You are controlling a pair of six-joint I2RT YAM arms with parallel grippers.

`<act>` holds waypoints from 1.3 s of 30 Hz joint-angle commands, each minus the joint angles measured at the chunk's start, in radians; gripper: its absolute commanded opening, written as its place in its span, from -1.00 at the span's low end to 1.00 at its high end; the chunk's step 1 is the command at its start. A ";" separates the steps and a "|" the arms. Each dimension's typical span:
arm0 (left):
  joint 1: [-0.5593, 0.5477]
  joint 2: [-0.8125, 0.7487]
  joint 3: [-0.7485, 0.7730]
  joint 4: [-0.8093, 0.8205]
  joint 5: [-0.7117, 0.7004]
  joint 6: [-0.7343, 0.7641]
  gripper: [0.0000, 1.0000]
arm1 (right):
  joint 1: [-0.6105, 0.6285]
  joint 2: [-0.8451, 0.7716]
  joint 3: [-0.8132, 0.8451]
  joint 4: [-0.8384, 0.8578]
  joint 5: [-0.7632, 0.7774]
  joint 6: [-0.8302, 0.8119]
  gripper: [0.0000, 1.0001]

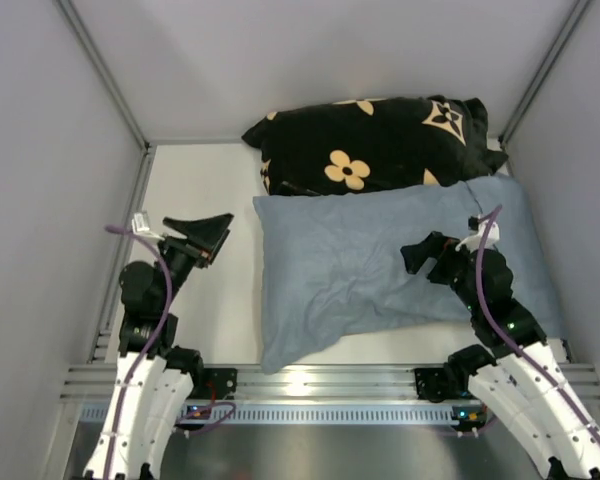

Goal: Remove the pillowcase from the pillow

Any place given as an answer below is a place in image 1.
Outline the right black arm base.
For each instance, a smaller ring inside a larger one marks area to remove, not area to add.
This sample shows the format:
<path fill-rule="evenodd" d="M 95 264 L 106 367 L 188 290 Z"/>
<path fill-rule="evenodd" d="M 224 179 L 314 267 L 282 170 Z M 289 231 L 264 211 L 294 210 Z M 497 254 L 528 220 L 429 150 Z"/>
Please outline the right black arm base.
<path fill-rule="evenodd" d="M 458 399 L 459 390 L 455 378 L 441 367 L 423 367 L 414 370 L 416 391 L 419 400 L 441 403 Z"/>

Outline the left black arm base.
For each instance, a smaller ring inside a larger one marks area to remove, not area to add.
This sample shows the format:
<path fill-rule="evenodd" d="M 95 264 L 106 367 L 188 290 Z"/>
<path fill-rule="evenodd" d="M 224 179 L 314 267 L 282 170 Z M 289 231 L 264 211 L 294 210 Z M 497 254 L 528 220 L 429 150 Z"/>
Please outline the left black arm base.
<path fill-rule="evenodd" d="M 231 400 L 237 387 L 236 368 L 205 368 L 199 398 L 210 401 Z"/>

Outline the blue grey pillowcase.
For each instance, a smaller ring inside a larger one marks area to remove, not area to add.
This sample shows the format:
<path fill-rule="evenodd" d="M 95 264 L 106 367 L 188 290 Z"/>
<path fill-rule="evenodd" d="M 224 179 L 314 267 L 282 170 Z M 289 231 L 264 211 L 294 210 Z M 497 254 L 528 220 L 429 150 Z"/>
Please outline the blue grey pillowcase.
<path fill-rule="evenodd" d="M 527 196 L 510 177 L 253 204 L 263 230 L 260 363 L 268 374 L 350 335 L 387 332 L 390 363 L 440 362 L 473 343 L 458 297 L 409 274 L 400 250 L 433 231 L 462 238 L 470 217 L 491 211 L 514 296 L 549 337 L 565 335 Z"/>

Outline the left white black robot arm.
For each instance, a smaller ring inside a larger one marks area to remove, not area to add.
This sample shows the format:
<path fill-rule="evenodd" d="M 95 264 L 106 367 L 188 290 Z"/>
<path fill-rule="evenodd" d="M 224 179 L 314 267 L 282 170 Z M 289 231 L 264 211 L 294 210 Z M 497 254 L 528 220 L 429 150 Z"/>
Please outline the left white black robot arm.
<path fill-rule="evenodd" d="M 204 383 L 195 349 L 175 345 L 178 318 L 171 305 L 190 273 L 213 264 L 234 217 L 163 220 L 170 234 L 149 226 L 144 212 L 128 227 L 106 231 L 144 246 L 153 263 L 133 261 L 120 272 L 124 308 L 113 391 L 84 479 L 157 479 L 185 400 Z"/>

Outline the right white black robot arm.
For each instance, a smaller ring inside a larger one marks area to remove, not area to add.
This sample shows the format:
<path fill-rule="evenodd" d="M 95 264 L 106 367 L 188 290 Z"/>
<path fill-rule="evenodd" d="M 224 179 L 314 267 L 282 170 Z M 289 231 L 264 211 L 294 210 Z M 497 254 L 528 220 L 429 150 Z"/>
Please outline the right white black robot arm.
<path fill-rule="evenodd" d="M 545 332 L 513 296 L 513 273 L 476 237 L 440 232 L 401 248 L 416 274 L 449 287 L 471 314 L 478 343 L 448 357 L 444 378 L 456 395 L 480 400 L 517 440 L 544 479 L 600 479 L 600 427 L 575 393 Z"/>

